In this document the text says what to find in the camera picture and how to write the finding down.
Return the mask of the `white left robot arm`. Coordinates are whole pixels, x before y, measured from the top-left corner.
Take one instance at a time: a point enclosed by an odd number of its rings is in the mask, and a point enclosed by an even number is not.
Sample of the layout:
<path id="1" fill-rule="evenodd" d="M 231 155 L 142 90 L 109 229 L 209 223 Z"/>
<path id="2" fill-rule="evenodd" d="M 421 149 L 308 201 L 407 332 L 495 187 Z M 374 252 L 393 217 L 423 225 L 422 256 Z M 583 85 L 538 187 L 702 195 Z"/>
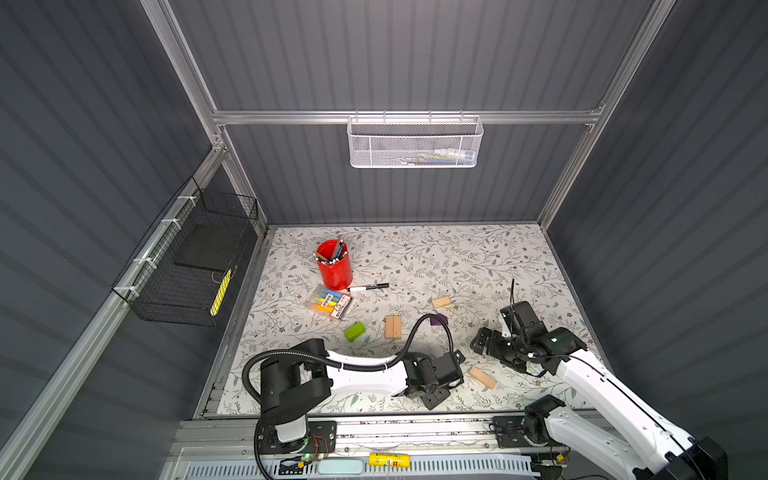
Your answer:
<path id="1" fill-rule="evenodd" d="M 448 351 L 439 356 L 411 349 L 419 327 L 431 321 L 438 323 L 447 339 Z M 336 394 L 406 397 L 432 410 L 464 383 L 465 361 L 447 321 L 436 314 L 421 316 L 402 349 L 389 357 L 342 355 L 327 349 L 321 339 L 258 353 L 241 370 L 242 387 L 260 412 L 254 454 L 299 452 L 313 436 L 329 439 L 330 424 L 316 427 L 308 414 Z"/>

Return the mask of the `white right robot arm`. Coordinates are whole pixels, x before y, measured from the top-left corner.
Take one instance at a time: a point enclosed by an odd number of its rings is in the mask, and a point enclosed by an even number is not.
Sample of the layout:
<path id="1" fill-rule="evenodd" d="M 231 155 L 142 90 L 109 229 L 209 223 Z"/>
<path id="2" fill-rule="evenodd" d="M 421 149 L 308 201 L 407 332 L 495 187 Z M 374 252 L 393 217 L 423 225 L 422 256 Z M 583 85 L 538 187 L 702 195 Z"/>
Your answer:
<path id="1" fill-rule="evenodd" d="M 600 364 L 571 330 L 550 330 L 532 306 L 517 302 L 500 311 L 500 329 L 482 327 L 470 346 L 525 374 L 531 364 L 582 395 L 615 429 L 597 427 L 558 397 L 530 403 L 517 425 L 497 428 L 537 447 L 558 443 L 580 453 L 616 479 L 725 479 L 725 450 L 709 437 L 694 438 L 665 418 Z"/>

